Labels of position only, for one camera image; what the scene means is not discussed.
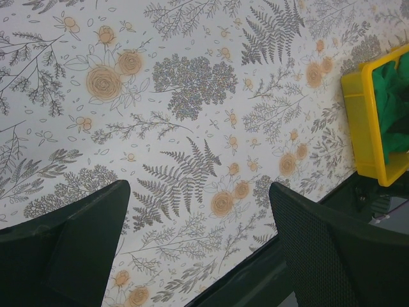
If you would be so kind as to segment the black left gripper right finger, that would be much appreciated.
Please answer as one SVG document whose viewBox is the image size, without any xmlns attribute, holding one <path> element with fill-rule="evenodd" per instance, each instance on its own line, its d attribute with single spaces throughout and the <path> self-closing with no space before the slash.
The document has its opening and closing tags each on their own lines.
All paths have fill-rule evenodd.
<svg viewBox="0 0 409 307">
<path fill-rule="evenodd" d="M 299 306 L 408 306 L 408 235 L 274 182 L 270 203 Z"/>
</svg>

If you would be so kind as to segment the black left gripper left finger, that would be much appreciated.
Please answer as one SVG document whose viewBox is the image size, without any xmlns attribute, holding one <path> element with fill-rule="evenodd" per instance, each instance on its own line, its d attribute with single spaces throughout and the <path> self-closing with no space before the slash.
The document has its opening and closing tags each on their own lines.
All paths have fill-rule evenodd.
<svg viewBox="0 0 409 307">
<path fill-rule="evenodd" d="M 1 306 L 101 306 L 129 198 L 117 180 L 1 230 Z"/>
</svg>

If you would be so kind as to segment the green t shirt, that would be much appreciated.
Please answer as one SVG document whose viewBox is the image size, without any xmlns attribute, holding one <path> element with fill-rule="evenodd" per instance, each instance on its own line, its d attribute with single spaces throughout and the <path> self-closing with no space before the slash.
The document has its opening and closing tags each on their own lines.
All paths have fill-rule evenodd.
<svg viewBox="0 0 409 307">
<path fill-rule="evenodd" d="M 408 53 L 372 72 L 374 96 L 383 147 L 389 163 L 393 152 L 408 151 Z"/>
</svg>

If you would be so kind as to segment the yellow plastic tray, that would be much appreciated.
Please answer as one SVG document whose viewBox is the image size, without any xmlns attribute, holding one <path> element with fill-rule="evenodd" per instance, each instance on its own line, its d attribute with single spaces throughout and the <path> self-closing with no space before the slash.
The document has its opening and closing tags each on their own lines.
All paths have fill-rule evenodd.
<svg viewBox="0 0 409 307">
<path fill-rule="evenodd" d="M 391 61 L 398 67 L 400 57 L 407 52 L 408 45 L 395 47 L 379 59 L 361 63 L 358 70 L 341 78 L 357 173 L 376 179 L 383 187 L 391 186 L 407 171 L 408 154 L 393 152 L 385 162 L 372 73 Z"/>
</svg>

